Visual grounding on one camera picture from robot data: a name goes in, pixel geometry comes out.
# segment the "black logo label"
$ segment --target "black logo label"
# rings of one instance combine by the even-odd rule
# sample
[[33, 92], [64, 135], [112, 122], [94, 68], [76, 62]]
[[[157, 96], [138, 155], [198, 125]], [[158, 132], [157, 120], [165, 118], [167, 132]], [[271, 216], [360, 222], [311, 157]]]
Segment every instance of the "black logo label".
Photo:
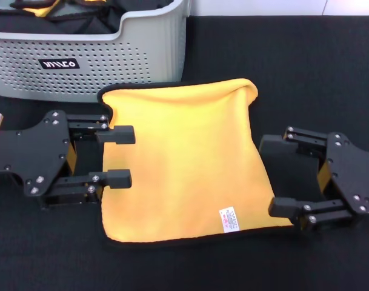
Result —
[[39, 62], [44, 70], [79, 69], [76, 59], [40, 59]]

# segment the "white wall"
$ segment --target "white wall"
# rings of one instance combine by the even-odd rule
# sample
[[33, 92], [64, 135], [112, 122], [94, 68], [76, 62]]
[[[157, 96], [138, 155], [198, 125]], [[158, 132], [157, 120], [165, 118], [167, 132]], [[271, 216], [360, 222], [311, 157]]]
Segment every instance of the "white wall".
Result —
[[192, 0], [193, 15], [369, 15], [369, 0]]

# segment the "screw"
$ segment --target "screw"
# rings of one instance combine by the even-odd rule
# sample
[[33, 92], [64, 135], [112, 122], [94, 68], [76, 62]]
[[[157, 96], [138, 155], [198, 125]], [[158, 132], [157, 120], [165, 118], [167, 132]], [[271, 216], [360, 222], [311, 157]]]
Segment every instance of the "screw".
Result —
[[308, 217], [308, 220], [311, 222], [311, 223], [316, 223], [316, 217], [315, 216], [313, 216], [313, 215], [311, 215], [311, 216], [309, 216]]
[[37, 194], [38, 192], [39, 192], [39, 189], [36, 187], [32, 188], [31, 190], [31, 194]]
[[88, 193], [94, 193], [94, 191], [95, 191], [95, 187], [94, 187], [94, 186], [89, 186], [89, 187], [87, 188], [87, 191], [88, 191]]
[[38, 178], [36, 179], [37, 183], [43, 183], [43, 181], [44, 181], [44, 177], [42, 176], [38, 176]]

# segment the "yellow cloth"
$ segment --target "yellow cloth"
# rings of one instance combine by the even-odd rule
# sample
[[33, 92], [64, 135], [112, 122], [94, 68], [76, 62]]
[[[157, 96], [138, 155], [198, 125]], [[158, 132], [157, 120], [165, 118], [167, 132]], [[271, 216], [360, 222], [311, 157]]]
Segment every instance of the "yellow cloth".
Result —
[[240, 230], [289, 226], [273, 218], [271, 185], [253, 144], [246, 79], [188, 87], [114, 90], [110, 127], [133, 125], [136, 144], [106, 144], [104, 170], [130, 169], [130, 189], [104, 189], [106, 235], [153, 242], [224, 233], [219, 211], [234, 207]]
[[46, 8], [24, 8], [24, 10], [34, 13], [36, 17], [46, 17], [51, 12], [51, 10], [59, 3], [59, 1], [60, 0], [56, 0], [54, 4]]

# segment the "gray laundry basket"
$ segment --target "gray laundry basket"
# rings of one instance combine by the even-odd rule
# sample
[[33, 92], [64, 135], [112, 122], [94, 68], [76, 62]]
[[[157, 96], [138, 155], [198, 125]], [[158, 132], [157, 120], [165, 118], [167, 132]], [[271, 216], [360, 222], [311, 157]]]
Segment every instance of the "gray laundry basket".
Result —
[[96, 102], [110, 84], [180, 81], [190, 7], [128, 12], [112, 35], [0, 33], [0, 95]]

